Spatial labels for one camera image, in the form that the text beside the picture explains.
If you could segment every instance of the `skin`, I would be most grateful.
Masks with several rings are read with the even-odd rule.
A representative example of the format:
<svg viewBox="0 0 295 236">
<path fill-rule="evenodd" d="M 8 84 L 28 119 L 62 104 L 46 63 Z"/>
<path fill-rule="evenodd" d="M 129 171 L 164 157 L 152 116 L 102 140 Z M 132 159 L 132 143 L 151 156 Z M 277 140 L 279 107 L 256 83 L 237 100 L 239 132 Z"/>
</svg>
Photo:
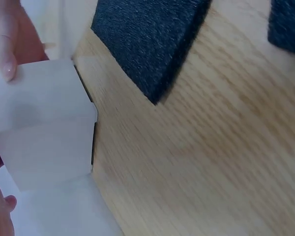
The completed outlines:
<svg viewBox="0 0 295 236">
<path fill-rule="evenodd" d="M 19 0 L 0 0 L 0 72 L 10 81 L 17 65 L 48 60 Z"/>
<path fill-rule="evenodd" d="M 13 79 L 17 65 L 41 60 L 48 57 L 20 1 L 0 0 L 0 73 L 4 79 Z M 14 236 L 10 213 L 16 202 L 14 196 L 3 197 L 0 190 L 0 236 Z"/>
</svg>

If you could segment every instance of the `dark gray felt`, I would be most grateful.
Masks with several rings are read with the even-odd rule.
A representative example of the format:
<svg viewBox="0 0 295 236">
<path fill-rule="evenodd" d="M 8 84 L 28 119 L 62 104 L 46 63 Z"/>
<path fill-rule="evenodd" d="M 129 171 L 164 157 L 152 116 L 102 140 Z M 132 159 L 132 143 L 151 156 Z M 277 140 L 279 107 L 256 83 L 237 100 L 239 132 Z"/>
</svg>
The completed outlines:
<svg viewBox="0 0 295 236">
<path fill-rule="evenodd" d="M 268 40 L 295 53 L 295 0 L 272 0 Z"/>
<path fill-rule="evenodd" d="M 173 82 L 210 0 L 99 0 L 91 29 L 156 104 Z"/>
</svg>

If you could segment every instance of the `fingernail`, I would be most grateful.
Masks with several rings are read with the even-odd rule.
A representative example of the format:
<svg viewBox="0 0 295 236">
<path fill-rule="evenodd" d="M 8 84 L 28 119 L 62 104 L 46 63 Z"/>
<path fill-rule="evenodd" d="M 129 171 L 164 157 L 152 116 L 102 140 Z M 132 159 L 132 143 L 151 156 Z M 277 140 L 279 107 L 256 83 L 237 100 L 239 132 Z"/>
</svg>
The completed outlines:
<svg viewBox="0 0 295 236">
<path fill-rule="evenodd" d="M 4 79 L 9 82 L 14 75 L 14 71 L 13 71 L 13 63 L 12 62 L 7 62 L 4 66 L 3 66 L 3 76 Z"/>
</svg>

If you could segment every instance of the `folded paper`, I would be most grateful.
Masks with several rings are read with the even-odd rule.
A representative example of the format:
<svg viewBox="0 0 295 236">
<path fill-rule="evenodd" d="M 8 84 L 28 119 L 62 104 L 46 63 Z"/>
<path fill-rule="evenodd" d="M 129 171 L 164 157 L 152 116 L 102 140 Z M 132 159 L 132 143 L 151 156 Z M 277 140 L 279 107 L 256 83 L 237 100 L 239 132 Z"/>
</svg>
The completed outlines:
<svg viewBox="0 0 295 236">
<path fill-rule="evenodd" d="M 0 78 L 0 155 L 20 190 L 91 172 L 97 110 L 69 59 L 20 65 Z"/>
</svg>

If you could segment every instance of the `wood grain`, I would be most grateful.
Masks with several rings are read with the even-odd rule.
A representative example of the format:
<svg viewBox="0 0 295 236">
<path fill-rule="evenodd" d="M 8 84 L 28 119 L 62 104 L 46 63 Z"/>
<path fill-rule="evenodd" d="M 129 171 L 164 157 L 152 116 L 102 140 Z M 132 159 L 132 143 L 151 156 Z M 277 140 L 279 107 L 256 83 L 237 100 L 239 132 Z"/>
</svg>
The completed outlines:
<svg viewBox="0 0 295 236">
<path fill-rule="evenodd" d="M 295 56 L 267 42 L 269 0 L 213 0 L 157 106 L 89 29 L 96 1 L 50 4 L 49 54 L 74 52 L 97 105 L 94 178 L 126 236 L 295 236 Z"/>
</svg>

